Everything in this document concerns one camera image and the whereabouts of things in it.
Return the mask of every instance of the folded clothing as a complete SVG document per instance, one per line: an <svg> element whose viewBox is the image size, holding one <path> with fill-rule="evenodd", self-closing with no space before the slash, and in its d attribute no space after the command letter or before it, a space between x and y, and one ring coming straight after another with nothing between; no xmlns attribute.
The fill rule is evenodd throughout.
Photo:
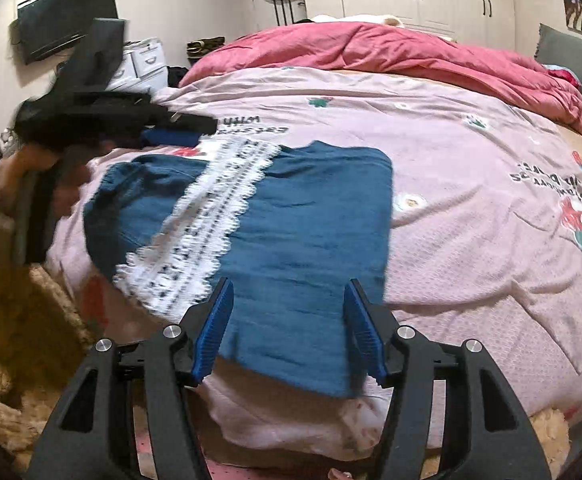
<svg viewBox="0 0 582 480"><path fill-rule="evenodd" d="M167 86L172 88L178 88L178 83L189 71L188 68L184 68L183 66L169 66L167 69L169 71L167 72Z"/></svg>
<svg viewBox="0 0 582 480"><path fill-rule="evenodd" d="M194 65L203 56L206 56L209 52L213 52L219 49L225 44L225 38L218 36L217 38L209 38L206 40L197 40L187 43L187 57L191 65Z"/></svg>
<svg viewBox="0 0 582 480"><path fill-rule="evenodd" d="M575 88L581 91L582 83L580 82L580 79L575 74L575 72L573 72L573 70L570 68L566 68L565 66L560 65L543 65L543 67L549 71L549 75L564 79L564 81L568 81Z"/></svg>
<svg viewBox="0 0 582 480"><path fill-rule="evenodd" d="M201 230L193 238L190 230L173 236L182 232L183 223L196 225L197 214L183 214L174 222L172 213L187 188L204 182L213 164L145 155L113 166L84 209L86 246L95 266L165 323L180 319L191 304L181 298L199 289L185 266L172 263L212 269L210 286L226 276L235 287L222 356L305 390L334 397L359 394L365 370L351 351L342 297L348 280L358 278L370 300L382 300L392 207L388 157L373 148L323 142L282 148L255 184L257 192L239 228L228 236L229 244L223 226L237 226L237 218L210 214L199 226L205 236L214 228L220 231L204 238L204 248L230 245L226 254L215 254L218 266L213 255L200 259L193 238L202 236ZM236 182L234 174L223 175ZM196 203L215 200L224 210L228 201L217 196L227 194L219 189L208 189ZM133 268L121 272L129 267L121 265L126 260ZM139 276L152 278L139 283ZM140 290L153 292L142 295ZM178 301L161 310L165 290Z"/></svg>

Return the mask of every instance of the human hand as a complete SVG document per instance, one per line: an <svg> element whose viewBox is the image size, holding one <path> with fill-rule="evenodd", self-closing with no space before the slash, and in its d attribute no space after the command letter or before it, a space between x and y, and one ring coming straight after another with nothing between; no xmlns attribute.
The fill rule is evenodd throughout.
<svg viewBox="0 0 582 480"><path fill-rule="evenodd" d="M112 146L104 146L102 154ZM26 144L18 152L3 161L0 173L0 202L5 212L14 208L20 183L30 171L47 171L60 160L57 153L38 145ZM52 210L57 218L71 215L73 206L80 200L80 187L91 180L86 166L88 160L80 160L57 183L54 190Z"/></svg>

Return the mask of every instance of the white lace trim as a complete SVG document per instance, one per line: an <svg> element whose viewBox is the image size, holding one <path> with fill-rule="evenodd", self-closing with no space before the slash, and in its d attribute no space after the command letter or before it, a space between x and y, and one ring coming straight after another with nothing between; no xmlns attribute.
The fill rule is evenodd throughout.
<svg viewBox="0 0 582 480"><path fill-rule="evenodd" d="M264 178L280 146L228 137L214 160L178 199L150 246L127 254L114 285L156 316L179 322L187 309L211 293L209 278L230 248L228 236L247 211L254 184Z"/></svg>

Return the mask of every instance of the blanket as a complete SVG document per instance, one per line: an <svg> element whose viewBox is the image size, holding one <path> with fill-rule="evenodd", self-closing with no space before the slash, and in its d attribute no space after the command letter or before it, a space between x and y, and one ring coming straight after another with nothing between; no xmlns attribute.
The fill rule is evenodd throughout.
<svg viewBox="0 0 582 480"><path fill-rule="evenodd" d="M221 137L291 147L318 139L385 152L395 204L385 303L395 317L433 340L480 339L529 414L554 406L573 423L582 419L582 157L573 153L582 152L581 136L572 134L580 142L572 148L560 127L537 114L399 75L248 69L157 99L216 115ZM81 204L108 165L134 156L117 150L95 160ZM567 194L573 200L563 210ZM91 265L80 211L60 222L51 251L76 291ZM134 319L137 311L115 290L105 290L105 304L116 340L155 330ZM340 460L370 454L390 396L373 380L352 400L303 392L222 358L196 393L223 438L238 446ZM438 385L432 447L440 444L443 403Z"/></svg>
<svg viewBox="0 0 582 480"><path fill-rule="evenodd" d="M497 97L582 134L582 94L530 57L374 23L303 23L258 32L205 56L179 86L242 68L284 66L429 78Z"/></svg>

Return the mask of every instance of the pink duvet cover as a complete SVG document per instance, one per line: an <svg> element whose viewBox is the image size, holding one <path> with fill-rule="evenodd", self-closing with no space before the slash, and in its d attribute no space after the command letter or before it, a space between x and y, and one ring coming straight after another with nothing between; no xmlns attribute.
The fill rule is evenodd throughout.
<svg viewBox="0 0 582 480"><path fill-rule="evenodd" d="M200 146L210 157L217 150L209 144L232 134L292 148L321 140L385 152L395 213L385 303L395 317L431 340L481 340L527 413L553 407L582 420L582 202L575 199L582 161L551 121L430 81L311 68L240 70L166 89L155 100L220 120ZM85 305L83 284L94 271L84 205L112 164L138 155L115 150L92 161L94 180L58 223L48 263L77 304ZM573 200L564 207L568 190ZM113 286L102 295L105 335L118 343L161 327ZM265 466L262 455L251 455L261 452L267 465L286 468L282 451L350 462L372 452L390 394L369 379L359 399L316 396L218 359L196 389L212 423L197 427L209 457L222 463ZM443 392L434 395L429 444L439 447Z"/></svg>
<svg viewBox="0 0 582 480"><path fill-rule="evenodd" d="M514 52L449 43L374 23L303 23L246 36L198 61L180 88L243 68L303 66L404 74L487 94L573 127L582 135L582 94Z"/></svg>

